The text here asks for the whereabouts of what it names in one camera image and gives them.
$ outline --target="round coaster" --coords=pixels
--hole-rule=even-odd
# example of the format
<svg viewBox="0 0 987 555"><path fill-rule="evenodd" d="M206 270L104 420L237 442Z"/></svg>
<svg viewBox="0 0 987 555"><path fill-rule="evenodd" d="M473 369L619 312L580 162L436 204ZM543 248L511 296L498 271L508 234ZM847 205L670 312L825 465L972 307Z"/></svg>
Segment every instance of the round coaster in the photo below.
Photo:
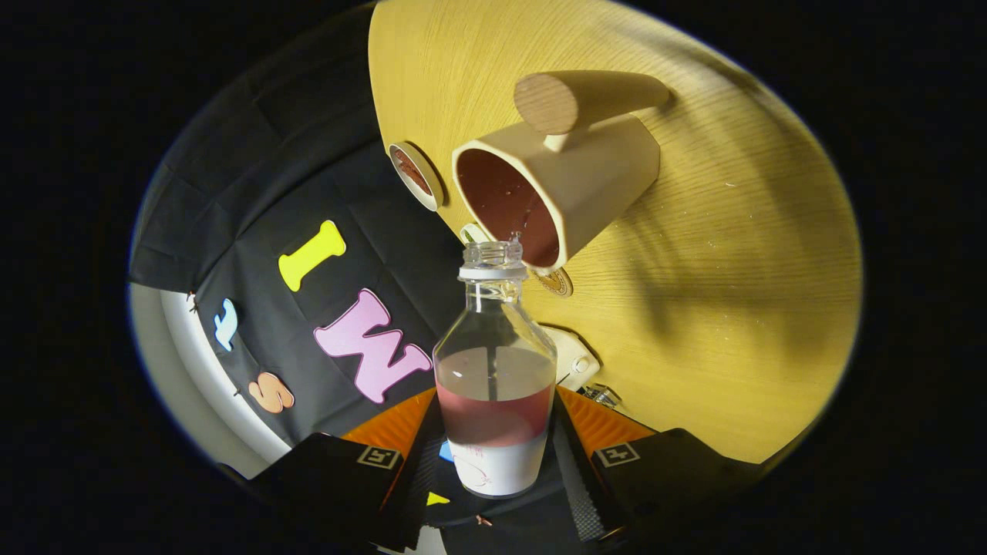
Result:
<svg viewBox="0 0 987 555"><path fill-rule="evenodd" d="M546 276L541 276L535 272L532 272L531 275L552 293L560 297L572 296L572 280L564 269L559 268Z"/></svg>
<svg viewBox="0 0 987 555"><path fill-rule="evenodd" d="M388 147L391 163L408 191L426 208L435 212L442 206L442 186L435 172L417 148L407 142L396 142Z"/></svg>

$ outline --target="red liquid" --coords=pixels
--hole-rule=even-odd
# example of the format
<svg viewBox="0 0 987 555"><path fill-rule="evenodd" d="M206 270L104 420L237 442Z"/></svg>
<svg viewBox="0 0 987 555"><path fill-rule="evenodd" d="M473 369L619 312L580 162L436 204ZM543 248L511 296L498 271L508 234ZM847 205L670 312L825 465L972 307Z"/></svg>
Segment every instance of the red liquid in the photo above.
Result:
<svg viewBox="0 0 987 555"><path fill-rule="evenodd" d="M545 431L552 385L510 401L480 401L435 384L449 440L461 445L502 447L530 441Z"/></svg>

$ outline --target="glass bottle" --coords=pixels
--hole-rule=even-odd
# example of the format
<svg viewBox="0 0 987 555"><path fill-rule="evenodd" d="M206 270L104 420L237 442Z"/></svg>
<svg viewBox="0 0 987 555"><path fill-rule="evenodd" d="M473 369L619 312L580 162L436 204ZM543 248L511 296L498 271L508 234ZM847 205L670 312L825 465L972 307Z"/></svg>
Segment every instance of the glass bottle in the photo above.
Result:
<svg viewBox="0 0 987 555"><path fill-rule="evenodd" d="M519 242L470 243L463 258L466 309L432 353L439 406L463 486L512 497L538 477L556 348L521 308Z"/></svg>

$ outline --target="pink letter w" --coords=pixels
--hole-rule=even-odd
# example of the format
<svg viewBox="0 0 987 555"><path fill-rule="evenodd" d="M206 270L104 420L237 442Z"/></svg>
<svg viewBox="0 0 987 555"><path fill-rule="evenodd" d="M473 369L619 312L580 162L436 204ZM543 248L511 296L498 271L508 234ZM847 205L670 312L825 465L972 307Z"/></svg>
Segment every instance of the pink letter w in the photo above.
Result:
<svg viewBox="0 0 987 555"><path fill-rule="evenodd" d="M363 355L356 371L356 388L374 403L384 402L384 391L416 370L431 370L428 355L415 344L405 346L405 355L391 364L404 334L392 330L367 333L391 323L384 303L369 289L361 289L356 304L325 328L316 328L315 341L330 357Z"/></svg>

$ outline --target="wood grain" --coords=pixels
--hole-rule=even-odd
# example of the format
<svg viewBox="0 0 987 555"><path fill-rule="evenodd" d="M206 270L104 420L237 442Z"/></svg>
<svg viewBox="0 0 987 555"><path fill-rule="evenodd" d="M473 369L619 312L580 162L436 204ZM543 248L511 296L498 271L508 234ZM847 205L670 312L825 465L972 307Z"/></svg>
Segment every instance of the wood grain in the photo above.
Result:
<svg viewBox="0 0 987 555"><path fill-rule="evenodd" d="M860 241L832 163L764 84L640 12L590 0L388 0L369 63L384 144L407 140L452 184L452 150L521 121L518 79L650 75L671 98L635 112L658 180L566 264L574 294L536 280L524 304L580 334L621 410L760 462L822 411L861 311ZM471 221L454 187L438 211Z"/></svg>

